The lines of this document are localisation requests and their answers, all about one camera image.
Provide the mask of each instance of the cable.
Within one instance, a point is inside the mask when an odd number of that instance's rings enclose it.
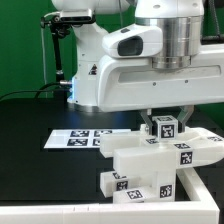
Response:
[[[121,21],[121,28],[124,27],[123,15],[122,15],[122,8],[121,8],[121,0],[118,0],[119,8],[120,8],[120,21]]]
[[[42,56],[43,56],[43,72],[44,72],[44,84],[47,84],[47,69],[46,69],[46,48],[44,40],[44,29],[41,28],[41,43],[42,43]]]
[[[48,93],[53,93],[53,92],[57,92],[57,91],[65,91],[65,89],[53,89],[53,90],[21,90],[21,91],[15,91],[15,92],[11,92],[11,93],[7,93],[7,94],[5,94],[5,95],[2,95],[1,97],[0,97],[0,101],[2,100],[2,99],[4,99],[5,97],[7,97],[7,96],[10,96],[10,95],[13,95],[13,94],[21,94],[21,93],[46,93],[46,92],[48,92]]]
[[[219,21],[218,21],[216,10],[215,10],[215,2],[214,0],[209,0],[208,3],[209,3],[209,8],[210,8],[213,24],[215,26],[216,35],[220,36],[221,33],[220,33]]]
[[[52,82],[52,83],[45,84],[38,91],[45,90],[45,89],[47,89],[48,87],[51,87],[51,86],[60,86],[60,83],[59,82]],[[41,92],[37,92],[34,98],[38,98],[38,96],[40,95],[40,93]]]

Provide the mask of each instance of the white block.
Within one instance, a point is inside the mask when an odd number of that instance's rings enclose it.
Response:
[[[142,203],[156,201],[156,199],[157,195],[155,190],[148,186],[133,188],[125,191],[116,191],[113,194],[114,204]]]
[[[174,170],[176,151],[158,148],[158,145],[117,149],[114,153],[114,169],[120,175],[141,175],[154,171]]]
[[[157,141],[174,140],[178,135],[178,120],[173,116],[152,117],[152,121],[156,123]]]
[[[106,198],[112,197],[115,191],[139,187],[139,182],[138,176],[119,176],[116,171],[100,175],[100,188]]]
[[[100,136],[100,152],[105,158],[113,157],[114,150],[140,146],[140,138],[147,137],[145,131],[114,133]]]

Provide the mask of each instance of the black table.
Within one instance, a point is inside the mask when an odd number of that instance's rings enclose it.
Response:
[[[155,115],[178,114],[176,108]],[[112,170],[112,159],[94,150],[45,150],[53,129],[132,129],[143,123],[136,111],[85,113],[54,99],[10,99],[0,102],[0,205],[110,203],[99,188],[100,173]],[[187,123],[221,136],[224,132],[196,110]],[[224,214],[224,160],[196,169]],[[177,200],[186,194],[177,183]]]

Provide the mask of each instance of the block with apriltag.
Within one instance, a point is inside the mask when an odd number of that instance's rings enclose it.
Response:
[[[154,134],[157,141],[176,139],[178,134],[178,120],[173,116],[152,117]]]

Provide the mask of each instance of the white foam block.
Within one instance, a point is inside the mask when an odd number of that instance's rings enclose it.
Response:
[[[157,195],[155,190],[148,186],[133,188],[125,191],[116,191],[113,194],[114,204],[142,203],[155,201],[156,199]]]
[[[100,175],[100,188],[105,197],[112,197],[115,191],[139,187],[139,182],[138,176],[119,176],[116,171]]]

